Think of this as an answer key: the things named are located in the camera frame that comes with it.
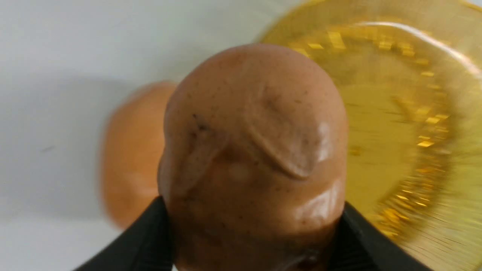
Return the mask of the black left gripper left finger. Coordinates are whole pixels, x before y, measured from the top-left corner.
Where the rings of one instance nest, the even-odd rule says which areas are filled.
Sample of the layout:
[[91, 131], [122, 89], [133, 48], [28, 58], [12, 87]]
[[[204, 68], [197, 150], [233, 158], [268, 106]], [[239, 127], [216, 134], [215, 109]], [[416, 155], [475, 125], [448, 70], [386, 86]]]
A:
[[173, 265], [168, 215], [162, 197], [156, 197], [129, 228], [76, 271], [171, 271]]

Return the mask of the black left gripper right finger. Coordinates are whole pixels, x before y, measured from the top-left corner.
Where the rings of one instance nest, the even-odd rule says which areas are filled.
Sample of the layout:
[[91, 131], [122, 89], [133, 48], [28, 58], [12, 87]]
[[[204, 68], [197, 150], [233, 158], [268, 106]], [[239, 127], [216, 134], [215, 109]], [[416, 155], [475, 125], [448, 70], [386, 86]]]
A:
[[331, 257], [332, 271], [429, 271], [346, 202]]

